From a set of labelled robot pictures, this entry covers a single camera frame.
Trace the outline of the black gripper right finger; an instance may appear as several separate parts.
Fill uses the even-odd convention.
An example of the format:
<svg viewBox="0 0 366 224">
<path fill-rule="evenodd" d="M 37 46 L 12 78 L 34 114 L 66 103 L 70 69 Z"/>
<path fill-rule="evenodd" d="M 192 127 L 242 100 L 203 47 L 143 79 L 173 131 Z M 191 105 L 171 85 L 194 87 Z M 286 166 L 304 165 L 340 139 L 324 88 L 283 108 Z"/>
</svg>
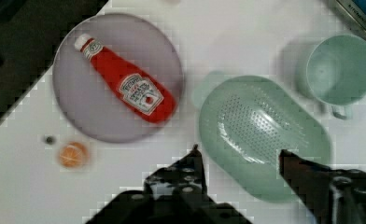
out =
<svg viewBox="0 0 366 224">
<path fill-rule="evenodd" d="M 366 224 L 366 172 L 332 169 L 283 149 L 279 173 L 317 224 Z"/>
</svg>

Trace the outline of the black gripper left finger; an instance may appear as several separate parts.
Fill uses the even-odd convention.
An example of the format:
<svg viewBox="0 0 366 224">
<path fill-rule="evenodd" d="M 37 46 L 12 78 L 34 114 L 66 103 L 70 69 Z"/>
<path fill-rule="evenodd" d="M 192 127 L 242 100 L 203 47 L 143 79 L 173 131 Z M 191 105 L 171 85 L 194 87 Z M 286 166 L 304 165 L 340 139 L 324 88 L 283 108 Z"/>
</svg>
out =
<svg viewBox="0 0 366 224">
<path fill-rule="evenodd" d="M 162 196 L 172 196 L 176 189 L 192 187 L 207 193 L 204 163 L 198 145 L 173 164 L 162 167 L 145 178 L 144 192 L 159 200 Z"/>
</svg>

